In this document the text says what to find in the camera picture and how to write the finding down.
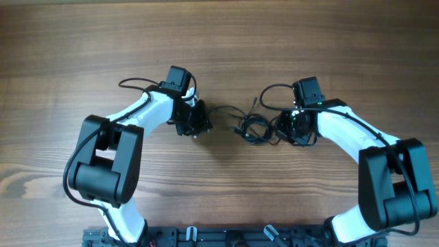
wooden surface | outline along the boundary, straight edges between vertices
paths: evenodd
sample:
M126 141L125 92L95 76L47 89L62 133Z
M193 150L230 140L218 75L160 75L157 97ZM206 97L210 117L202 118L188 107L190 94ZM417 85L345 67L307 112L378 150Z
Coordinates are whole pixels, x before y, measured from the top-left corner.
M420 139L437 189L438 10L426 1L0 8L0 246L79 246L83 229L104 226L62 190L81 123L138 99L119 80L164 80L173 64L197 77L208 106L244 110L269 84L315 75L327 98ZM290 106L292 92L274 90L267 103ZM196 140L161 126L144 141L135 197L150 226L317 224L357 204L357 165L330 141L251 146L229 130L234 121L214 123ZM390 245L435 246L438 236L437 217Z

